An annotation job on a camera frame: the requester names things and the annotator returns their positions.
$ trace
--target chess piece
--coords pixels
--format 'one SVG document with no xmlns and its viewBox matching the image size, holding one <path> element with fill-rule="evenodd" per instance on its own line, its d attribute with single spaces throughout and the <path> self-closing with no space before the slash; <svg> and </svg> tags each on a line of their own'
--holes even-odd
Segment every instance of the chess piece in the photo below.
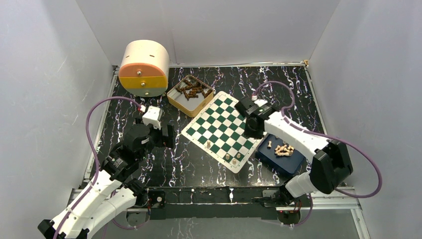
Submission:
<svg viewBox="0 0 422 239">
<path fill-rule="evenodd" d="M 186 85 L 188 85 L 188 86 L 192 86 L 192 83 L 190 83 L 190 82 L 189 82 L 188 80 L 186 80 L 186 79 L 185 79 L 183 82 L 185 82 L 185 84 L 186 84 Z"/>
</svg>

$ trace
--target green square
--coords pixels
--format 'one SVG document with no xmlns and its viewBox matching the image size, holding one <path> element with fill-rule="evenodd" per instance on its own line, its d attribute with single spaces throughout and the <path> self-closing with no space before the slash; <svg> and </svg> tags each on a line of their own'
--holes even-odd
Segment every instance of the green square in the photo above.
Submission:
<svg viewBox="0 0 422 239">
<path fill-rule="evenodd" d="M 238 142 L 234 143 L 233 148 L 236 150 L 240 150 L 240 148 L 242 148 L 242 145 Z"/>
<path fill-rule="evenodd" d="M 213 146 L 211 146 L 211 151 L 213 153 L 217 153 L 219 150 L 220 150 L 220 147 L 218 147 L 217 145 L 214 144 Z"/>
<path fill-rule="evenodd" d="M 204 122 L 205 122 L 205 119 L 203 119 L 203 118 L 199 118 L 199 119 L 197 119 L 197 123 L 198 123 L 199 125 L 202 125 Z"/>
<path fill-rule="evenodd" d="M 218 138 L 215 135 L 211 135 L 211 137 L 210 137 L 210 141 L 213 142 L 213 143 L 217 142 L 217 139 Z"/>
<path fill-rule="evenodd" d="M 216 130 L 217 130 L 217 128 L 215 126 L 212 126 L 212 125 L 208 128 L 208 131 L 211 132 L 211 133 L 214 133 Z"/>
<path fill-rule="evenodd" d="M 247 149 L 251 149 L 251 148 L 252 148 L 252 146 L 253 146 L 253 143 L 247 140 L 247 141 L 243 144 L 243 146 L 245 146 Z"/>
<path fill-rule="evenodd" d="M 223 147 L 221 147 L 221 149 L 224 150 L 224 151 L 226 151 L 226 152 L 228 152 L 231 149 L 231 146 L 228 145 L 228 144 L 226 144 L 226 143 L 224 143 L 223 144 Z"/>
<path fill-rule="evenodd" d="M 208 119 L 207 119 L 208 123 L 214 123 L 214 121 L 215 121 L 215 118 L 212 117 L 212 116 L 208 117 Z"/>
<path fill-rule="evenodd" d="M 192 136 L 192 134 L 194 134 L 196 131 L 193 128 L 189 128 L 186 133 L 188 133 L 188 135 Z"/>
<path fill-rule="evenodd" d="M 221 114 L 221 113 L 223 113 L 223 112 L 224 112 L 224 110 L 223 110 L 223 108 L 218 107 L 218 108 L 215 110 L 215 112 L 217 112 L 217 113 Z"/>
<path fill-rule="evenodd" d="M 221 140 L 223 140 L 224 142 L 226 142 L 227 140 L 228 140 L 228 135 L 227 134 L 225 134 L 225 133 L 223 133 L 221 136 L 220 136 L 220 139 Z"/>
<path fill-rule="evenodd" d="M 232 129 L 232 130 L 236 130 L 236 129 L 238 128 L 238 126 L 232 123 L 232 124 L 229 126 L 229 128 L 230 128 L 230 129 Z"/>
<path fill-rule="evenodd" d="M 205 113 L 207 113 L 208 115 L 212 115 L 214 113 L 214 111 L 211 108 L 208 108 Z"/>
<path fill-rule="evenodd" d="M 221 132 L 224 132 L 227 129 L 227 126 L 225 125 L 220 125 L 220 127 L 218 127 L 219 130 L 221 130 Z"/>
<path fill-rule="evenodd" d="M 236 132 L 233 132 L 233 133 L 231 134 L 231 138 L 232 138 L 232 139 L 234 139 L 234 140 L 238 140 L 238 139 L 239 139 L 239 137 L 240 137 L 240 135 L 239 135 L 238 133 L 236 133 Z"/>
<path fill-rule="evenodd" d="M 221 101 L 220 99 L 217 99 L 216 101 L 214 101 L 214 104 L 221 106 L 221 104 L 223 104 L 223 101 Z"/>
<path fill-rule="evenodd" d="M 229 98 L 225 99 L 224 103 L 230 105 L 233 101 Z"/>
<path fill-rule="evenodd" d="M 228 119 L 229 121 L 233 122 L 233 121 L 236 119 L 236 117 L 235 117 L 234 115 L 229 115 L 229 116 L 227 117 L 227 119 Z"/>
<path fill-rule="evenodd" d="M 231 113 L 231 112 L 234 111 L 234 108 L 229 106 L 229 107 L 227 107 L 227 109 L 225 109 L 225 111 Z"/>
<path fill-rule="evenodd" d="M 221 123 L 223 123 L 223 122 L 224 122 L 224 120 L 225 120 L 225 118 L 224 118 L 223 116 L 219 116 L 219 117 L 217 118 L 217 120 L 218 120 L 218 121 L 220 121 Z"/>
<path fill-rule="evenodd" d="M 198 131 L 198 133 L 203 134 L 203 133 L 205 133 L 206 129 L 201 126 L 201 127 L 198 128 L 197 131 Z"/>
<path fill-rule="evenodd" d="M 201 143 L 201 144 L 205 144 L 205 142 L 207 141 L 207 138 L 205 138 L 204 136 L 201 136 L 201 137 L 198 139 L 198 141 L 199 141 L 199 143 Z"/>
</svg>

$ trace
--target cable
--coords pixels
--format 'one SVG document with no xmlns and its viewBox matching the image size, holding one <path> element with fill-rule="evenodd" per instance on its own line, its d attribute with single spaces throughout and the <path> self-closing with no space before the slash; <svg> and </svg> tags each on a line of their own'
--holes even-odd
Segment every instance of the cable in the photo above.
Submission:
<svg viewBox="0 0 422 239">
<path fill-rule="evenodd" d="M 308 214 L 306 215 L 305 219 L 303 219 L 303 221 L 301 221 L 301 222 L 299 222 L 299 223 L 297 223 L 297 224 L 294 224 L 294 226 L 295 226 L 295 227 L 300 226 L 300 225 L 302 225 L 303 223 L 305 223 L 305 222 L 308 220 L 308 218 L 311 216 L 312 209 L 314 208 L 314 201 L 312 200 L 312 196 L 311 196 L 311 194 L 310 194 L 310 193 L 309 193 L 309 195 L 308 195 L 308 198 L 309 198 L 309 200 L 311 201 L 311 206 L 309 207 L 309 212 L 308 212 Z"/>
<path fill-rule="evenodd" d="M 114 195 L 116 194 L 116 190 L 114 190 L 112 193 L 111 193 L 111 195 L 110 195 L 110 198 L 111 197 L 113 197 Z M 125 229 L 125 230 L 133 230 L 133 229 L 138 229 L 138 228 L 140 228 L 140 227 L 142 227 L 143 225 L 145 225 L 147 222 L 149 222 L 149 218 L 148 218 L 148 220 L 146 221 L 146 222 L 143 222 L 143 223 L 141 223 L 141 224 L 139 224 L 139 225 L 137 225 L 137 226 L 134 226 L 134 227 L 126 227 L 126 226 L 123 226 L 123 225 L 121 225 L 121 224 L 119 224 L 115 219 L 113 219 L 112 220 L 112 222 L 118 227 L 118 228 L 122 228 L 122 229 Z"/>
<path fill-rule="evenodd" d="M 107 98 L 107 99 L 104 99 L 104 100 L 101 100 L 101 101 L 99 101 L 98 103 L 96 103 L 91 109 L 90 109 L 90 111 L 88 112 L 88 115 L 87 115 L 87 120 L 85 121 L 85 131 L 86 131 L 86 133 L 87 133 L 87 137 L 88 137 L 88 143 L 90 144 L 90 147 L 91 147 L 91 150 L 92 150 L 92 152 L 93 152 L 93 154 L 94 154 L 94 163 L 95 163 L 95 175 L 94 175 L 94 179 L 92 180 L 92 183 L 91 183 L 91 185 L 94 185 L 96 182 L 97 182 L 97 179 L 98 179 L 98 173 L 99 173 L 99 171 L 100 171 L 100 161 L 98 160 L 98 155 L 97 155 L 97 151 L 95 150 L 95 147 L 94 147 L 94 144 L 93 144 L 93 142 L 92 142 L 92 140 L 91 140 L 91 135 L 90 135 L 90 128 L 89 128 L 89 125 L 90 125 L 90 118 L 91 118 L 91 115 L 92 115 L 92 113 L 93 113 L 93 111 L 99 106 L 99 105 L 101 105 L 102 103 L 104 103 L 104 102 L 106 102 L 106 101 L 110 101 L 110 100 L 126 100 L 126 101 L 130 101 L 130 102 L 132 102 L 132 103 L 134 103 L 135 104 L 135 106 L 136 106 L 136 108 L 138 109 L 138 110 L 140 110 L 141 109 L 141 105 L 138 103 L 138 102 L 136 102 L 135 100 L 132 100 L 132 99 L 129 99 L 129 98 L 126 98 L 126 97 L 122 97 L 122 96 L 113 96 L 113 97 L 109 97 L 109 98 Z M 61 222 L 59 223 L 59 226 L 57 226 L 57 229 L 56 229 L 56 232 L 54 233 L 54 236 L 53 236 L 53 239 L 57 239 L 57 236 L 58 236 L 58 234 L 59 234 L 59 231 L 60 231 L 60 229 L 62 228 L 62 226 L 63 226 L 63 224 L 65 223 L 65 221 L 66 221 L 66 219 L 69 217 L 69 215 L 70 215 L 70 213 L 71 213 L 71 211 L 72 210 L 74 210 L 75 208 L 76 208 L 76 206 L 82 201 L 82 199 L 89 193 L 89 191 L 91 190 L 91 188 L 92 187 L 89 187 L 81 196 L 80 196 L 80 198 L 78 198 L 76 201 L 75 201 L 75 203 L 74 203 L 74 205 L 73 206 L 71 206 L 70 207 L 70 209 L 71 210 L 69 210 L 66 214 L 65 214 L 65 216 L 63 217 L 63 219 L 61 220 Z"/>
<path fill-rule="evenodd" d="M 103 236 L 101 237 L 101 239 L 106 238 L 107 227 L 108 227 L 108 223 L 107 223 L 107 224 L 105 225 L 105 227 L 104 227 L 104 232 L 103 232 Z"/>
<path fill-rule="evenodd" d="M 303 219 L 303 221 L 301 221 L 301 222 L 299 222 L 297 224 L 290 224 L 290 225 L 289 224 L 281 224 L 282 226 L 292 227 L 293 228 L 293 227 L 300 226 L 300 225 L 304 224 L 309 219 L 309 217 L 311 216 L 311 213 L 312 213 L 312 209 L 314 208 L 314 202 L 312 200 L 311 194 L 308 195 L 308 198 L 309 198 L 309 200 L 311 202 L 311 206 L 309 207 L 309 212 L 306 215 L 306 217 Z M 260 221 L 261 222 L 265 222 L 265 223 L 269 223 L 269 224 L 280 225 L 279 223 L 275 223 L 275 222 L 271 222 L 271 221 L 266 221 L 266 220 L 260 220 Z"/>
<path fill-rule="evenodd" d="M 344 195 L 347 195 L 347 196 L 353 197 L 353 198 L 370 198 L 370 197 L 375 196 L 381 190 L 383 180 L 382 180 L 382 176 L 381 176 L 381 171 L 378 168 L 377 164 L 372 160 L 372 158 L 368 154 L 366 154 L 365 152 L 363 152 L 362 150 L 360 150 L 356 145 L 354 145 L 354 144 L 352 144 L 352 143 L 350 143 L 350 142 L 348 142 L 348 141 L 346 141 L 344 139 L 340 139 L 340 138 L 337 138 L 337 137 L 334 137 L 334 136 L 329 136 L 329 135 L 326 135 L 326 134 L 323 134 L 323 133 L 316 133 L 316 132 L 312 132 L 312 131 L 309 131 L 309 130 L 303 130 L 302 128 L 300 128 L 300 127 L 298 127 L 296 125 L 290 124 L 290 121 L 284 115 L 284 110 L 288 110 L 288 109 L 290 109 L 291 107 L 294 106 L 294 104 L 295 104 L 295 95 L 293 94 L 293 91 L 286 84 L 281 83 L 281 82 L 278 82 L 278 81 L 268 81 L 268 82 L 265 82 L 265 83 L 261 84 L 258 88 L 256 88 L 256 90 L 254 92 L 254 95 L 257 95 L 260 92 L 260 89 L 264 85 L 273 84 L 273 83 L 274 84 L 279 84 L 279 85 L 287 88 L 289 90 L 290 97 L 292 97 L 292 103 L 289 106 L 282 107 L 281 110 L 280 110 L 281 111 L 281 115 L 283 116 L 284 121 L 286 123 L 288 123 L 293 128 L 295 128 L 297 130 L 300 130 L 300 131 L 303 131 L 303 132 L 305 132 L 307 134 L 312 134 L 312 135 L 316 135 L 316 136 L 320 136 L 320 137 L 325 137 L 325 138 L 329 138 L 329 139 L 333 139 L 333 140 L 338 140 L 338 141 L 340 141 L 340 142 L 342 142 L 342 143 L 344 143 L 346 145 L 349 145 L 350 147 L 352 147 L 356 151 L 358 151 L 360 154 L 362 154 L 362 156 L 364 156 L 369 161 L 369 163 L 374 167 L 375 171 L 377 172 L 378 186 L 375 189 L 375 191 L 373 191 L 370 194 L 366 194 L 366 195 L 354 195 L 354 194 L 350 194 L 350 193 L 344 192 L 344 191 L 342 191 L 340 189 L 337 189 L 337 188 L 335 188 L 335 190 L 338 191 L 338 192 L 340 192 L 340 193 L 342 193 L 342 194 L 344 194 Z"/>
</svg>

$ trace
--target cylindrical container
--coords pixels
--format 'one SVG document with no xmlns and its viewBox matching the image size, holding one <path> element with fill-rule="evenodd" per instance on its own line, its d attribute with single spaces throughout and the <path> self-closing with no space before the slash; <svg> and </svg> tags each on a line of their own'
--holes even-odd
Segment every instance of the cylindrical container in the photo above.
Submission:
<svg viewBox="0 0 422 239">
<path fill-rule="evenodd" d="M 169 53 L 160 43 L 138 40 L 129 43 L 119 69 L 121 85 L 135 96 L 153 97 L 166 92 Z"/>
</svg>

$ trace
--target white square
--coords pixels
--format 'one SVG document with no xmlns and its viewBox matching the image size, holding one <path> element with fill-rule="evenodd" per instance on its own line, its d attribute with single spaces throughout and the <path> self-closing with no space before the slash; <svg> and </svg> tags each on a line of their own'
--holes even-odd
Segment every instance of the white square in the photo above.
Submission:
<svg viewBox="0 0 422 239">
<path fill-rule="evenodd" d="M 231 125 L 231 121 L 229 121 L 228 119 L 225 119 L 223 122 L 223 125 L 229 127 Z"/>
<path fill-rule="evenodd" d="M 233 110 L 233 112 L 231 113 L 234 117 L 238 117 L 239 116 L 239 111 L 237 111 L 236 109 Z"/>
<path fill-rule="evenodd" d="M 223 110 L 225 110 L 225 109 L 227 109 L 227 107 L 228 107 L 228 104 L 226 104 L 226 103 L 221 103 L 221 105 L 220 105 L 220 108 L 222 108 Z"/>
<path fill-rule="evenodd" d="M 220 138 L 219 139 L 217 139 L 217 141 L 215 142 L 215 145 L 217 145 L 218 147 L 223 147 L 223 145 L 224 145 L 224 141 L 223 140 L 221 140 Z"/>
<path fill-rule="evenodd" d="M 223 132 L 221 132 L 221 130 L 217 129 L 217 130 L 214 132 L 214 135 L 215 135 L 217 138 L 220 138 L 220 136 L 222 136 L 222 135 L 223 135 Z"/>
<path fill-rule="evenodd" d="M 220 114 L 217 112 L 214 112 L 211 114 L 211 116 L 214 117 L 214 119 L 217 119 L 220 116 Z"/>
<path fill-rule="evenodd" d="M 223 158 L 223 159 L 225 159 L 225 155 L 227 154 L 227 152 L 226 151 L 224 151 L 224 150 L 222 150 L 222 149 L 220 149 L 218 152 L 217 152 L 217 155 L 219 156 L 219 157 L 221 157 L 221 158 Z"/>
<path fill-rule="evenodd" d="M 242 148 L 239 150 L 239 153 L 246 155 L 248 153 L 248 149 L 242 146 Z"/>
<path fill-rule="evenodd" d="M 234 139 L 232 139 L 232 138 L 228 138 L 228 140 L 225 143 L 228 144 L 228 145 L 230 145 L 230 146 L 233 146 L 234 143 L 236 143 L 236 141 Z"/>
<path fill-rule="evenodd" d="M 210 117 L 210 115 L 208 115 L 208 113 L 203 113 L 201 115 L 201 118 L 203 118 L 204 120 L 208 120 L 209 117 Z"/>
<path fill-rule="evenodd" d="M 227 134 L 228 136 L 231 136 L 231 135 L 234 133 L 234 131 L 233 131 L 232 129 L 230 129 L 230 128 L 227 128 L 227 129 L 224 131 L 224 133 L 225 133 L 225 134 Z"/>
<path fill-rule="evenodd" d="M 204 132 L 203 136 L 207 139 L 209 139 L 211 137 L 212 133 L 209 132 L 208 130 Z"/>
<path fill-rule="evenodd" d="M 202 136 L 202 134 L 200 134 L 199 132 L 195 132 L 192 137 L 196 140 L 198 140 L 200 137 Z"/>
<path fill-rule="evenodd" d="M 227 97 L 226 96 L 220 96 L 218 99 L 224 102 L 227 99 Z"/>
<path fill-rule="evenodd" d="M 224 118 L 227 118 L 230 116 L 230 113 L 227 111 L 224 111 L 223 113 L 221 113 L 221 116 L 223 116 Z"/>
<path fill-rule="evenodd" d="M 228 153 L 228 154 L 230 154 L 230 156 L 232 156 L 233 158 L 237 158 L 237 157 L 236 157 L 236 154 L 237 154 L 236 149 L 231 148 L 231 149 L 229 149 L 229 150 L 228 150 L 228 152 L 227 152 L 227 153 Z"/>
<path fill-rule="evenodd" d="M 191 126 L 191 128 L 193 128 L 194 130 L 198 130 L 198 128 L 200 127 L 200 125 L 197 123 L 197 122 L 195 122 L 192 126 Z"/>
<path fill-rule="evenodd" d="M 212 104 L 212 105 L 210 106 L 210 109 L 211 109 L 211 110 L 213 110 L 213 111 L 215 111 L 216 109 L 218 109 L 218 105 L 216 105 L 216 104 Z"/>
<path fill-rule="evenodd" d="M 214 121 L 214 123 L 212 123 L 212 125 L 213 125 L 214 127 L 218 128 L 218 127 L 220 127 L 221 122 L 220 122 L 220 121 L 218 121 L 218 120 L 216 120 L 216 121 Z"/>
<path fill-rule="evenodd" d="M 205 122 L 202 124 L 202 127 L 204 127 L 205 129 L 209 129 L 209 128 L 210 128 L 210 126 L 211 126 L 211 124 L 210 124 L 209 122 L 207 122 L 207 121 L 205 121 Z"/>
<path fill-rule="evenodd" d="M 240 143 L 241 145 L 243 145 L 246 142 L 246 139 L 241 136 L 237 139 L 237 142 Z"/>
<path fill-rule="evenodd" d="M 232 103 L 230 103 L 230 106 L 234 108 L 234 106 L 237 104 L 237 101 L 233 101 Z"/>
<path fill-rule="evenodd" d="M 237 125 L 237 126 L 240 126 L 240 124 L 241 123 L 243 123 L 243 121 L 241 121 L 240 119 L 238 119 L 238 118 L 236 118 L 236 119 L 234 119 L 234 121 L 233 121 L 233 124 L 235 124 L 235 125 Z"/>
<path fill-rule="evenodd" d="M 238 127 L 237 129 L 235 129 L 235 130 L 234 130 L 234 132 L 236 132 L 236 133 L 238 133 L 238 134 L 242 135 L 242 134 L 243 134 L 243 132 L 245 132 L 245 130 L 244 130 L 244 129 L 242 129 L 241 127 Z"/>
</svg>

